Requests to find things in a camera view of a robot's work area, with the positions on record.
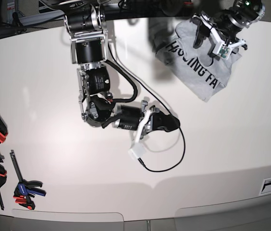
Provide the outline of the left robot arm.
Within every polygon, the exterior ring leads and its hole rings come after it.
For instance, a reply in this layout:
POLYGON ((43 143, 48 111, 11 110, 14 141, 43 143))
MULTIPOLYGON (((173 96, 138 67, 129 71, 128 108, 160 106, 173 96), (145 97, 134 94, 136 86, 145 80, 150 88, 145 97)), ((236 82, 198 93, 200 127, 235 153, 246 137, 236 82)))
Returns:
POLYGON ((236 35, 260 21, 265 11, 265 5, 260 0, 235 0, 232 7, 214 16, 204 11, 194 14, 192 21, 197 24, 197 30, 193 48, 198 49, 206 38, 212 37, 215 45, 211 53, 222 59, 228 59, 239 47, 247 50, 246 41, 236 35))

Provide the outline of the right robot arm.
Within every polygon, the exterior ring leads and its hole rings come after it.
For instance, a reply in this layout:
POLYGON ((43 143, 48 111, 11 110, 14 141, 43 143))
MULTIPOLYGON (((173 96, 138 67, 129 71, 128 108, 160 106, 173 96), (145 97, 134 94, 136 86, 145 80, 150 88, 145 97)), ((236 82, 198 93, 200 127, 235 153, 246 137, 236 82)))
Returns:
POLYGON ((147 109, 129 106, 138 96, 138 89, 129 75, 108 59, 109 36, 107 21, 112 19, 102 0, 44 0, 53 10, 64 12, 64 26, 70 36, 71 59, 79 66, 79 104, 81 117, 92 127, 136 131, 139 139, 152 131, 172 132, 180 128, 180 121, 156 106, 147 109), (114 98, 107 66, 120 73, 133 89, 129 98, 114 98))

